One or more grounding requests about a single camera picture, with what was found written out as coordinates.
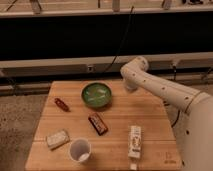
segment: candy bar wrapper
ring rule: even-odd
[[[98,135],[103,135],[104,133],[108,131],[106,124],[103,122],[103,120],[100,118],[100,116],[97,113],[90,115],[88,120],[93,125]]]

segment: plastic cup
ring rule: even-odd
[[[91,144],[85,138],[72,141],[69,149],[71,159],[77,163],[85,163],[91,154]]]

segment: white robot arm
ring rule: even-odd
[[[200,90],[146,73],[149,65],[137,57],[121,68],[125,87],[150,91],[189,117],[182,171],[213,171],[213,97]]]

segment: green bowl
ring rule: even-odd
[[[100,108],[111,101],[112,93],[106,84],[96,82],[88,84],[83,89],[81,97],[87,106]]]

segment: floor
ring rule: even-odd
[[[192,86],[213,95],[213,85]],[[0,97],[0,171],[24,171],[47,94]],[[166,106],[171,123],[177,109]],[[174,135],[182,153],[187,116],[181,113]]]

